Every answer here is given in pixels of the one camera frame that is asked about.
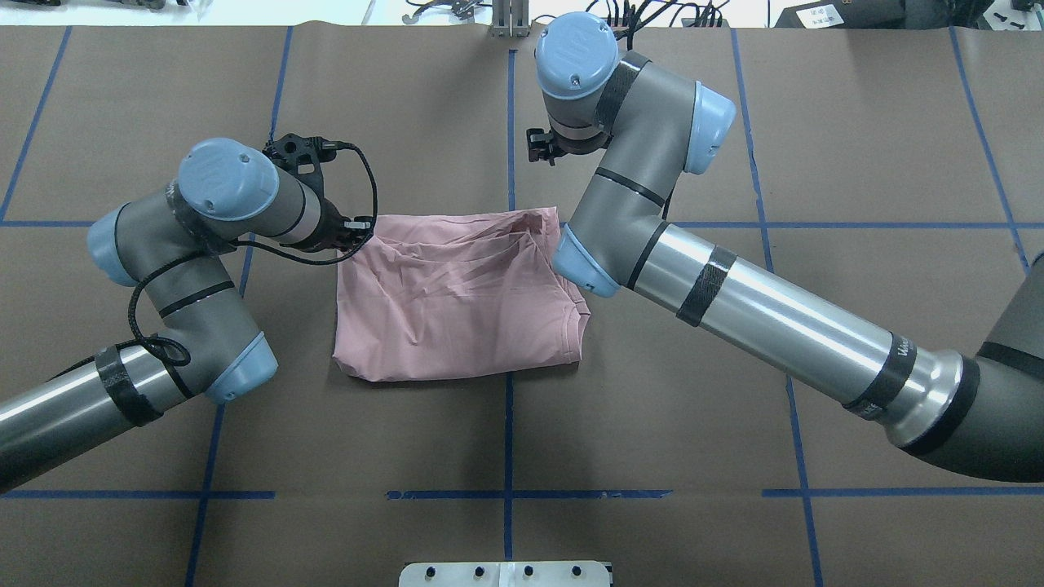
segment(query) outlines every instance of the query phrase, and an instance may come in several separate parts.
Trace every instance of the white label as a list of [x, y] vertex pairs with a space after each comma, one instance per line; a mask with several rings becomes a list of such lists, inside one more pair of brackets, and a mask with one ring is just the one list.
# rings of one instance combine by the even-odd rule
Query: white label
[[833, 4], [798, 10], [797, 15], [805, 28], [826, 28], [845, 24], [845, 19], [837, 13], [837, 8]]

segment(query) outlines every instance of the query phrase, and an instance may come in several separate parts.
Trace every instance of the blue joint cap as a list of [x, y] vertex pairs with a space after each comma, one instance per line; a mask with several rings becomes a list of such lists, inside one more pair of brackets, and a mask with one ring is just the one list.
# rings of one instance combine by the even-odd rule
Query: blue joint cap
[[279, 362], [276, 355], [271, 354], [264, 332], [261, 332], [246, 345], [243, 352], [239, 353], [236, 360], [214, 380], [204, 395], [216, 404], [228, 403], [271, 379], [277, 369]]
[[185, 202], [215, 220], [245, 220], [264, 212], [279, 191], [279, 171], [261, 151], [224, 138], [192, 147], [177, 168]]
[[692, 134], [685, 170], [703, 173], [725, 142], [725, 136], [736, 119], [736, 104], [729, 98], [696, 81], [696, 100], [692, 104]]
[[577, 100], [604, 86], [619, 61], [616, 37], [604, 20], [569, 13], [540, 33], [537, 81], [553, 98]]
[[620, 284], [609, 277], [598, 261], [584, 249], [573, 230], [567, 224], [559, 240], [551, 265], [559, 275], [591, 291], [595, 296], [612, 298], [620, 289]]
[[94, 264], [105, 272], [109, 279], [119, 285], [134, 287], [138, 285], [138, 281], [123, 267], [116, 249], [116, 219], [125, 207], [126, 204], [120, 206], [91, 225], [91, 229], [87, 231], [87, 250], [91, 252]]

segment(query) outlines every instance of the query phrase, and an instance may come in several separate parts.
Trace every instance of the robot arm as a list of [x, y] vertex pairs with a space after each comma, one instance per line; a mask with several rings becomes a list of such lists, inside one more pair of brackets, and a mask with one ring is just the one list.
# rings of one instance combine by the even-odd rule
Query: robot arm
[[[375, 217], [345, 218], [323, 196], [319, 163], [340, 148], [355, 147], [287, 135], [263, 155], [210, 139], [182, 161], [177, 181], [91, 227], [95, 262], [143, 289], [165, 329], [0, 405], [0, 493], [200, 393], [226, 403], [275, 375], [264, 333], [217, 256], [247, 232], [308, 252], [361, 246]], [[315, 170], [296, 174], [306, 163]], [[376, 185], [374, 197], [376, 215]]]
[[927, 463], [1044, 480], [1044, 263], [974, 359], [920, 349], [661, 219], [680, 173], [713, 159], [731, 101], [634, 51], [621, 57], [584, 13], [555, 19], [536, 56], [551, 131], [527, 133], [530, 160], [607, 149], [563, 231], [559, 273], [603, 297], [625, 285], [878, 422]]

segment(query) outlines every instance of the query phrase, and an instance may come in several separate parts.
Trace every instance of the folded towel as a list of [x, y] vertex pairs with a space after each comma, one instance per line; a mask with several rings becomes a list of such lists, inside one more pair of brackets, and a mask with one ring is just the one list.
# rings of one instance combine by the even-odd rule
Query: folded towel
[[337, 265], [340, 369], [369, 381], [459, 379], [575, 362], [591, 312], [551, 269], [554, 208], [382, 215]]

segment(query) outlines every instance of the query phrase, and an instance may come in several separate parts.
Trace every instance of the pink towel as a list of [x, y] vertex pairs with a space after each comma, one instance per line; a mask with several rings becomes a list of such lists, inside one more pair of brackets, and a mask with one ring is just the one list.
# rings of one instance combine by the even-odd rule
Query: pink towel
[[383, 215], [337, 265], [340, 369], [369, 381], [459, 379], [580, 359], [591, 312], [551, 269], [554, 208]]

